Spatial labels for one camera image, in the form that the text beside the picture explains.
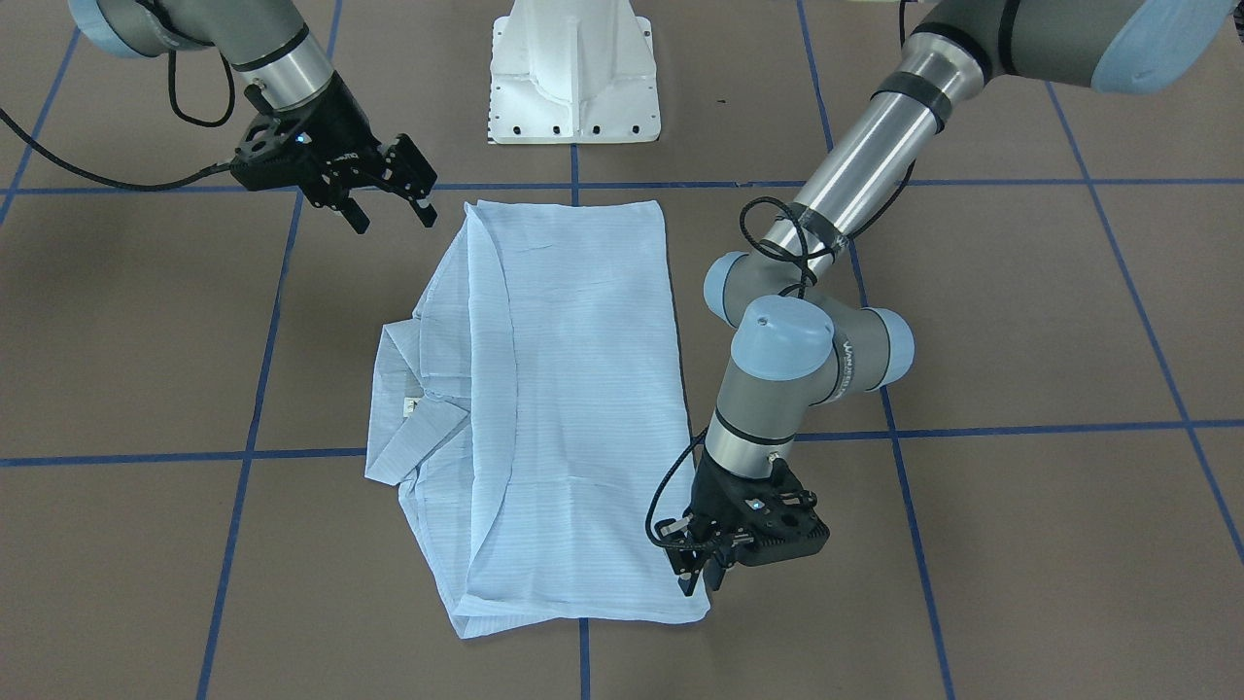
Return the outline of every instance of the folded shirt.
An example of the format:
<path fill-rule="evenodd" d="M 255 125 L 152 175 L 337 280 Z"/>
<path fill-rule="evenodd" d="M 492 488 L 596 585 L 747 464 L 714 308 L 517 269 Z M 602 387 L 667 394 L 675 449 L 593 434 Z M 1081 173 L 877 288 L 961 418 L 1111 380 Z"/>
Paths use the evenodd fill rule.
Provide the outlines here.
<path fill-rule="evenodd" d="M 414 317 L 384 326 L 366 475 L 398 486 L 462 638 L 703 618 L 643 533 L 688 440 L 656 201 L 468 204 Z"/>

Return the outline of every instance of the white metal stand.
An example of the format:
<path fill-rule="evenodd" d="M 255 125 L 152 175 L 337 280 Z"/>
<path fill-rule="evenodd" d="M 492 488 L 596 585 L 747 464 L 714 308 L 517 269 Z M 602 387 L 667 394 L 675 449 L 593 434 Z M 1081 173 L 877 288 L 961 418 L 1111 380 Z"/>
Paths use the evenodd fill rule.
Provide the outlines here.
<path fill-rule="evenodd" d="M 493 24 L 491 71 L 491 142 L 661 136 L 652 24 L 628 0 L 515 0 Z"/>

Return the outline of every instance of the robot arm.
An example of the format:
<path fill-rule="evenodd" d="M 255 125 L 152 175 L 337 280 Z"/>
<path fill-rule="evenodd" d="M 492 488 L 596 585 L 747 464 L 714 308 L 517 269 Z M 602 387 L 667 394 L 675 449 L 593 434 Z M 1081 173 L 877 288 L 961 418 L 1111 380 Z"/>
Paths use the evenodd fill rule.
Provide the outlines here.
<path fill-rule="evenodd" d="M 881 206 L 953 109 L 998 75 L 1144 93 L 1204 52 L 1235 0 L 942 0 L 898 68 L 758 250 L 709 269 L 704 298 L 738 327 L 683 518 L 649 533 L 690 596 L 735 563 L 815 555 L 816 496 L 786 458 L 810 405 L 873 392 L 911 367 L 907 323 L 811 287 Z M 787 296 L 799 291 L 799 297 Z"/>
<path fill-rule="evenodd" d="M 97 46 L 127 58 L 215 46 L 245 81 L 259 114 L 229 170 L 246 189 L 297 185 L 312 205 L 363 233 L 350 190 L 376 187 L 408 200 L 424 225 L 437 173 L 406 134 L 381 150 L 366 114 L 290 0 L 70 0 Z"/>

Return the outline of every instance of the grid line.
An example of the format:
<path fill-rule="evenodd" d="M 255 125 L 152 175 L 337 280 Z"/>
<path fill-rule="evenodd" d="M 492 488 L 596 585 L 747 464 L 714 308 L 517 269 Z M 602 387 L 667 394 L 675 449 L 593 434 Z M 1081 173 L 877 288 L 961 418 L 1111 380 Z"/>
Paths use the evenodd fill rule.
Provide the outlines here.
<path fill-rule="evenodd" d="M 488 191 L 504 189 L 750 189 L 750 188 L 799 188 L 806 180 L 801 179 L 688 179 L 688 180 L 643 180 L 643 182 L 442 182 L 433 191 Z M 1244 185 L 1239 177 L 1205 178 L 913 178 L 908 187 L 1074 187 L 1074 185 Z M 358 187 L 358 190 L 374 190 L 374 187 Z M 235 194 L 249 191 L 240 184 L 188 184 L 177 189 L 159 191 L 138 191 L 112 187 L 11 187 L 12 196 L 47 196 L 78 194 L 114 194 L 126 196 L 158 196 L 169 194 Z M 297 191 L 296 187 L 277 187 L 265 191 Z"/>
<path fill-rule="evenodd" d="M 56 102 L 56 93 L 61 90 L 61 82 L 65 81 L 65 73 L 70 68 L 70 61 L 73 60 L 73 51 L 77 50 L 77 40 L 82 36 L 77 26 L 73 27 L 73 32 L 70 35 L 70 44 L 65 48 L 65 57 L 61 58 L 61 65 L 56 70 L 56 77 L 52 80 L 52 86 L 47 90 L 47 97 L 44 98 L 44 107 L 39 111 L 39 117 L 35 118 L 35 126 L 30 129 L 30 137 L 37 139 L 44 131 L 44 124 L 47 122 L 47 114 L 52 112 L 52 103 Z M 19 185 L 21 184 L 21 178 L 26 174 L 26 167 L 30 165 L 30 155 L 35 149 L 27 143 L 26 148 L 21 152 L 21 160 L 17 162 L 17 169 L 12 173 L 12 182 L 9 183 L 9 188 L 4 194 L 4 203 L 0 203 L 0 225 L 4 225 L 5 218 L 9 216 L 9 208 L 12 206 L 14 199 L 17 196 Z"/>
<path fill-rule="evenodd" d="M 332 26 L 328 30 L 328 44 L 325 53 L 328 60 L 337 46 L 337 30 L 341 26 L 342 0 L 336 0 L 332 12 Z M 281 325 L 281 298 L 285 291 L 285 280 L 290 272 L 290 259 L 294 255 L 294 245 L 297 242 L 299 223 L 302 216 L 302 193 L 294 198 L 294 211 L 290 215 L 290 228 L 286 235 L 285 251 L 281 256 L 281 269 L 276 277 L 276 291 L 272 298 L 272 315 L 267 326 L 267 341 L 264 346 L 264 361 L 260 366 L 259 379 L 255 388 L 255 409 L 251 415 L 250 429 L 246 434 L 246 451 L 254 453 L 259 440 L 259 425 L 264 414 L 264 399 L 267 390 L 267 379 L 272 368 L 272 357 L 276 347 L 276 336 Z M 225 552 L 220 563 L 220 579 L 216 586 L 216 597 L 211 607 L 211 623 L 208 627 L 208 639 L 203 649 L 203 666 L 199 670 L 199 685 L 195 694 L 197 700 L 207 700 L 208 689 L 211 683 L 211 669 L 215 663 L 216 643 L 220 638 L 220 623 L 224 618 L 225 601 L 229 596 L 229 578 L 233 573 L 233 558 L 238 548 L 238 535 L 241 531 L 241 516 L 246 505 L 246 487 L 250 484 L 250 470 L 254 458 L 243 460 L 241 470 L 238 474 L 238 491 L 234 496 L 233 515 L 229 518 L 229 535 L 225 538 Z"/>
<path fill-rule="evenodd" d="M 1192 421 L 1197 430 L 1239 430 L 1244 429 L 1244 419 L 1218 419 Z M 1076 435 L 1085 433 L 1154 433 L 1163 430 L 1184 430 L 1183 421 L 1117 423 L 1117 424 L 1069 424 L 1069 425 L 1028 425 L 1028 426 L 983 426 L 983 428 L 942 428 L 896 430 L 899 440 L 938 440 L 953 438 L 1005 438 L 1020 435 Z M 840 433 L 801 433 L 796 443 L 852 443 L 868 440 L 889 440 L 888 430 L 857 430 Z M 286 450 L 236 450 L 209 453 L 143 453 L 131 455 L 63 455 L 51 458 L 2 458 L 0 469 L 22 467 L 73 467 L 108 466 L 138 464 L 172 463 L 234 463 L 241 460 L 316 460 L 331 458 L 363 458 L 366 448 L 309 448 Z"/>
<path fill-rule="evenodd" d="M 1174 400 L 1176 409 L 1179 412 L 1182 425 L 1188 434 L 1188 440 L 1192 443 L 1193 451 L 1197 454 L 1197 461 L 1200 464 L 1200 471 L 1205 477 L 1205 482 L 1209 485 L 1209 491 L 1214 497 L 1215 505 L 1218 506 L 1218 512 L 1223 518 L 1223 525 L 1227 526 L 1227 532 L 1230 536 L 1232 543 L 1235 546 L 1235 556 L 1239 558 L 1240 563 L 1244 564 L 1244 542 L 1240 541 L 1239 530 L 1235 528 L 1235 521 L 1232 518 L 1232 512 L 1227 507 L 1223 492 L 1218 487 L 1218 480 L 1214 477 L 1214 471 L 1209 466 L 1209 460 L 1205 458 L 1205 451 L 1200 445 L 1200 439 L 1197 436 L 1197 429 L 1192 423 L 1192 417 L 1188 414 L 1188 408 L 1183 403 L 1183 397 L 1179 395 L 1179 388 L 1176 385 L 1174 375 L 1171 373 L 1171 367 L 1167 363 L 1166 354 L 1162 352 L 1162 344 L 1158 342 L 1157 332 L 1153 329 L 1153 323 L 1149 321 L 1149 313 L 1144 310 L 1144 302 L 1141 300 L 1141 292 L 1136 287 L 1132 272 L 1127 269 L 1127 261 L 1123 259 L 1123 250 L 1118 245 L 1118 237 L 1115 235 L 1113 226 L 1110 224 L 1110 216 L 1106 215 L 1106 208 L 1102 205 L 1101 196 L 1097 194 L 1097 187 L 1088 177 L 1088 165 L 1085 163 L 1084 154 L 1080 152 L 1080 144 L 1076 142 L 1076 136 L 1071 129 L 1071 123 L 1067 121 L 1067 114 L 1062 111 L 1062 104 L 1059 102 L 1059 96 L 1054 90 L 1054 83 L 1046 81 L 1045 90 L 1050 94 L 1050 101 L 1054 103 L 1054 111 L 1057 112 L 1059 122 L 1062 124 L 1062 131 L 1066 132 L 1067 143 L 1071 145 L 1071 152 L 1076 158 L 1076 163 L 1080 165 L 1081 174 L 1085 177 L 1088 187 L 1088 194 L 1092 196 L 1093 206 L 1097 209 L 1097 216 L 1101 219 L 1106 239 L 1110 241 L 1110 247 L 1115 254 L 1115 261 L 1118 264 L 1118 271 L 1123 276 L 1127 291 L 1132 296 L 1132 303 L 1136 306 L 1136 312 L 1140 315 L 1141 323 L 1144 326 L 1144 333 L 1148 336 L 1149 346 L 1153 348 L 1153 356 L 1157 358 L 1158 367 L 1162 371 L 1162 377 L 1167 383 L 1167 389 L 1171 390 L 1171 398 Z"/>
<path fill-rule="evenodd" d="M 804 7 L 804 0 L 796 1 L 796 7 L 799 9 L 799 22 L 800 30 L 804 35 L 804 48 L 807 53 L 807 67 L 810 76 L 812 78 L 812 86 L 816 93 L 816 102 L 821 111 L 821 127 L 825 129 L 825 145 L 826 152 L 833 149 L 833 133 L 830 129 L 830 121 L 825 116 L 827 113 L 825 108 L 825 99 L 821 94 L 820 87 L 820 73 L 816 68 L 816 55 L 812 52 L 812 40 L 809 34 L 807 27 L 807 14 Z M 899 12 L 902 12 L 902 5 L 899 5 Z M 868 306 L 868 288 L 865 283 L 863 270 L 860 267 L 860 255 L 856 251 L 855 241 L 852 240 L 847 249 L 851 252 L 851 271 L 855 274 L 856 285 L 860 291 L 860 305 Z M 898 438 L 898 429 L 894 424 L 894 412 L 889 403 L 889 392 L 886 388 L 881 388 L 881 404 L 886 412 L 886 440 L 889 441 L 891 453 L 894 459 L 894 471 L 898 479 L 898 486 L 903 496 L 903 511 L 907 516 L 907 530 L 912 538 L 912 551 L 916 557 L 916 568 L 921 578 L 921 589 L 924 594 L 924 609 L 929 619 L 929 632 L 933 637 L 933 648 L 937 653 L 938 669 L 942 674 L 942 688 L 945 693 L 947 700 L 955 700 L 954 694 L 954 680 L 950 675 L 950 661 L 945 653 L 945 642 L 942 638 L 942 623 L 937 612 L 937 599 L 933 596 L 933 582 L 929 577 L 928 564 L 924 558 L 924 543 L 921 538 L 921 526 L 916 516 L 916 505 L 912 501 L 912 490 L 907 480 L 907 466 L 903 461 L 903 446 Z"/>

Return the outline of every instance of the blue tape line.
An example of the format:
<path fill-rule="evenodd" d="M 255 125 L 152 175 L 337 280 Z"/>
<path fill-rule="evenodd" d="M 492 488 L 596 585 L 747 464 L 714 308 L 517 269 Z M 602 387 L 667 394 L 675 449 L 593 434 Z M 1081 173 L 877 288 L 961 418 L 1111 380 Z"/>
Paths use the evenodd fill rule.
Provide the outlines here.
<path fill-rule="evenodd" d="M 570 205 L 578 205 L 578 144 L 570 144 Z"/>
<path fill-rule="evenodd" d="M 812 77 L 816 108 L 821 112 L 821 133 L 825 134 L 825 149 L 833 150 L 833 132 L 830 131 L 830 113 L 825 108 L 825 98 L 821 96 L 821 72 L 816 70 L 816 55 L 812 52 L 812 36 L 807 31 L 807 11 L 804 7 L 804 0 L 797 0 L 795 7 L 799 10 L 799 30 L 804 35 L 804 52 L 807 53 L 807 70 Z"/>
<path fill-rule="evenodd" d="M 225 612 L 225 596 L 229 593 L 229 574 L 233 573 L 233 556 L 238 547 L 238 531 L 241 528 L 241 510 L 246 502 L 248 484 L 250 484 L 250 460 L 244 460 L 241 471 L 238 472 L 238 491 L 234 494 L 234 510 L 233 516 L 229 518 L 225 556 L 220 562 L 220 581 L 216 582 L 216 599 L 211 606 L 208 643 L 203 649 L 203 668 L 199 670 L 197 700 L 207 700 L 208 698 L 208 683 L 211 680 L 211 664 L 216 656 L 216 640 L 220 638 L 220 619 Z"/>
<path fill-rule="evenodd" d="M 825 129 L 825 143 L 827 148 L 832 149 L 833 134 L 830 132 L 829 118 L 825 117 L 825 101 L 821 96 L 820 82 L 816 76 L 816 58 L 812 56 L 812 44 L 809 39 L 807 17 L 804 12 L 804 0 L 797 0 L 797 5 L 799 21 L 804 31 L 804 47 L 807 51 L 807 62 L 812 71 L 812 83 L 814 87 L 816 87 L 816 103 L 821 108 L 821 126 Z M 868 287 L 863 281 L 863 270 L 860 267 L 860 255 L 856 251 L 855 241 L 852 240 L 847 247 L 851 251 L 851 271 L 855 272 L 856 286 L 860 291 L 860 305 L 868 306 Z M 933 634 L 933 645 L 937 650 L 938 666 L 942 671 L 942 686 L 945 691 L 947 700 L 955 700 L 954 680 L 950 676 L 950 661 L 947 656 L 945 643 L 942 638 L 942 623 L 937 612 L 937 601 L 933 597 L 933 582 L 929 578 L 928 564 L 924 561 L 924 543 L 921 538 L 921 526 L 916 518 L 916 505 L 912 502 L 912 490 L 907 481 L 907 466 L 903 463 L 903 448 L 899 443 L 898 430 L 894 424 L 894 412 L 889 403 L 889 390 L 884 387 L 881 388 L 881 405 L 886 412 L 886 435 L 889 440 L 891 451 L 894 456 L 894 470 L 898 476 L 898 486 L 903 494 L 903 509 L 907 512 L 907 527 L 911 531 L 912 550 L 916 555 L 916 567 L 919 571 L 921 588 L 924 592 L 924 608 L 928 612 L 929 629 Z"/>
<path fill-rule="evenodd" d="M 321 448 L 312 450 L 255 450 L 250 458 L 260 460 L 309 460 L 323 458 L 366 458 L 366 448 Z"/>
<path fill-rule="evenodd" d="M 894 413 L 889 403 L 889 390 L 881 388 L 881 405 L 886 410 L 886 425 L 891 430 L 889 446 L 894 454 L 894 470 L 898 474 L 898 486 L 903 492 L 903 509 L 907 511 L 907 530 L 912 535 L 912 548 L 916 551 L 916 567 L 921 573 L 921 588 L 924 591 L 924 608 L 928 610 L 929 627 L 933 629 L 933 644 L 937 648 L 937 661 L 942 669 L 942 688 L 947 700 L 954 700 L 954 680 L 950 678 L 950 660 L 945 654 L 945 642 L 942 638 L 942 622 L 937 612 L 937 598 L 933 596 L 933 579 L 929 577 L 928 562 L 924 558 L 924 541 L 921 538 L 919 521 L 916 518 L 916 504 L 912 500 L 911 482 L 907 480 L 907 465 L 903 463 L 903 450 L 894 430 Z"/>
<path fill-rule="evenodd" d="M 1244 184 L 1244 177 L 1095 178 L 1093 184 Z"/>
<path fill-rule="evenodd" d="M 1092 182 L 1101 185 L 1235 185 L 1244 184 L 1244 178 L 1152 178 L 1152 179 L 1093 179 L 1082 178 L 958 178 L 958 179 L 913 179 L 908 187 L 1047 187 L 1082 185 Z M 678 180 L 678 182 L 581 182 L 582 189 L 749 189 L 749 188 L 800 188 L 801 179 L 754 179 L 748 182 L 731 180 Z M 433 191 L 463 190 L 500 190 L 500 189 L 570 189 L 570 182 L 448 182 L 437 183 Z M 376 190 L 374 187 L 356 187 L 355 189 Z M 153 194 L 220 194 L 248 191 L 240 184 L 190 184 L 177 189 L 159 191 L 137 191 L 112 187 L 19 187 L 14 195 L 39 194 L 127 194 L 133 196 Z M 264 191 L 297 191 L 297 187 L 276 187 Z"/>
<path fill-rule="evenodd" d="M 1115 261 L 1118 264 L 1118 271 L 1123 275 L 1123 281 L 1127 283 L 1127 291 L 1132 295 L 1132 303 L 1136 305 L 1136 312 L 1141 316 L 1141 323 L 1144 325 L 1144 333 L 1149 338 L 1149 344 L 1153 347 L 1153 356 L 1158 361 L 1158 367 L 1162 369 L 1162 378 L 1166 379 L 1167 388 L 1171 390 L 1171 398 L 1174 400 L 1176 409 L 1179 412 L 1179 418 L 1183 420 L 1183 426 L 1188 433 L 1188 440 L 1192 443 L 1192 449 L 1197 454 L 1197 461 L 1200 464 L 1200 471 L 1205 476 L 1205 482 L 1209 484 L 1209 491 L 1214 496 L 1214 502 L 1218 505 L 1218 512 L 1223 517 L 1223 523 L 1227 526 L 1227 532 L 1230 535 L 1232 543 L 1235 546 L 1235 556 L 1239 558 L 1240 563 L 1244 564 L 1244 541 L 1240 541 L 1239 530 L 1235 527 L 1235 520 L 1232 518 L 1232 512 L 1227 507 L 1227 501 L 1223 499 L 1222 490 L 1218 487 L 1218 480 L 1214 479 L 1214 471 L 1209 466 L 1209 460 L 1205 459 L 1205 451 L 1202 449 L 1200 439 L 1197 438 L 1197 430 L 1192 423 L 1192 418 L 1188 415 L 1188 408 L 1183 403 L 1183 398 L 1179 395 L 1179 388 L 1176 387 L 1174 375 L 1171 373 L 1171 367 L 1167 364 L 1166 354 L 1162 353 L 1162 346 L 1158 343 L 1157 332 L 1153 329 L 1153 323 L 1149 321 L 1149 313 L 1144 310 L 1144 303 L 1141 301 L 1141 293 L 1136 287 L 1136 281 L 1132 280 L 1132 272 L 1127 269 L 1127 262 L 1123 259 L 1123 250 L 1118 245 L 1118 239 L 1115 236 L 1115 229 L 1110 224 L 1110 218 L 1106 215 L 1106 208 L 1101 203 L 1101 196 L 1097 194 L 1097 187 L 1093 184 L 1092 178 L 1088 177 L 1088 165 L 1085 164 L 1084 154 L 1080 152 L 1080 144 L 1076 142 L 1075 133 L 1071 131 L 1071 123 L 1067 121 L 1067 114 L 1062 111 L 1062 104 L 1059 102 L 1059 96 L 1054 91 L 1054 85 L 1049 81 L 1045 83 L 1045 90 L 1050 94 L 1050 101 L 1054 102 L 1054 109 L 1059 114 L 1059 122 L 1062 124 L 1062 131 L 1067 136 L 1067 142 L 1071 144 L 1071 152 L 1076 157 L 1076 163 L 1080 165 L 1080 172 L 1084 174 L 1085 180 L 1087 180 L 1088 193 L 1092 195 L 1093 206 L 1097 209 L 1097 216 L 1101 219 L 1102 229 L 1106 231 L 1106 239 L 1110 241 L 1110 249 L 1115 252 Z"/>
<path fill-rule="evenodd" d="M 857 430 L 850 433 L 801 433 L 795 443 L 848 443 L 853 440 L 889 440 L 888 430 Z"/>
<path fill-rule="evenodd" d="M 30 137 L 39 139 L 44 131 L 44 124 L 47 122 L 47 114 L 52 111 L 52 102 L 56 101 L 56 93 L 61 90 L 61 82 L 65 81 L 65 73 L 70 70 L 70 61 L 73 58 L 73 51 L 77 48 L 77 40 L 82 36 L 82 32 L 77 27 L 73 27 L 73 34 L 70 35 L 70 45 L 65 48 L 65 56 L 61 58 L 61 66 L 56 70 L 56 77 L 52 80 L 52 87 L 47 91 L 47 97 L 44 99 L 44 107 L 39 111 L 39 117 L 35 119 L 35 126 L 30 129 Z M 17 170 L 12 173 L 12 182 L 9 183 L 9 189 L 5 190 L 4 203 L 0 204 L 0 224 L 4 224 L 5 218 L 9 216 L 9 208 L 12 205 L 14 196 L 17 195 L 17 185 L 21 184 L 22 175 L 26 174 L 26 167 L 30 164 L 30 155 L 35 149 L 29 144 L 26 149 L 21 152 L 21 160 L 17 162 Z"/>
<path fill-rule="evenodd" d="M 587 618 L 578 618 L 578 696 L 592 698 L 592 654 Z"/>
<path fill-rule="evenodd" d="M 264 347 L 264 364 L 259 371 L 259 383 L 255 389 L 255 413 L 250 420 L 250 430 L 246 435 L 246 451 L 255 450 L 255 441 L 259 439 L 259 421 L 264 414 L 264 395 L 267 390 L 267 378 L 272 367 L 272 352 L 276 346 L 276 331 L 281 323 L 281 296 L 285 290 L 285 279 L 290 271 L 290 256 L 294 252 L 294 244 L 297 240 L 299 220 L 302 215 L 302 193 L 294 199 L 294 214 L 290 216 L 290 229 L 285 239 L 285 255 L 281 257 L 281 272 L 276 280 L 276 295 L 272 298 L 272 316 L 267 323 L 267 343 Z M 241 512 L 246 504 L 246 485 L 250 481 L 250 466 L 253 460 L 248 459 L 241 465 L 238 475 L 238 494 L 234 497 L 233 517 L 229 521 L 229 537 L 225 540 L 225 556 L 220 564 L 220 583 L 216 586 L 216 601 L 211 608 L 211 625 L 208 628 L 208 644 L 203 652 L 203 669 L 199 673 L 198 700 L 208 696 L 208 684 L 211 680 L 211 665 L 215 661 L 216 640 L 220 637 L 220 619 L 224 614 L 225 596 L 229 593 L 229 573 L 233 569 L 234 551 L 238 547 L 238 531 L 241 526 Z"/>
<path fill-rule="evenodd" d="M 452 190 L 493 190 L 493 189 L 570 189 L 571 184 L 569 182 L 449 182 L 449 183 L 437 183 L 432 189 L 433 191 L 452 191 Z"/>
<path fill-rule="evenodd" d="M 235 463 L 246 453 L 168 453 L 160 455 L 80 455 L 65 458 L 12 458 L 0 467 L 73 467 L 93 465 L 160 465 L 168 463 Z"/>
<path fill-rule="evenodd" d="M 337 51 L 337 30 L 341 27 L 341 4 L 342 0 L 336 0 L 332 6 L 332 29 L 328 30 L 328 46 L 323 50 L 330 60 L 332 60 L 333 52 Z"/>
<path fill-rule="evenodd" d="M 1192 421 L 1192 425 L 1197 429 L 1244 428 L 1244 420 Z"/>

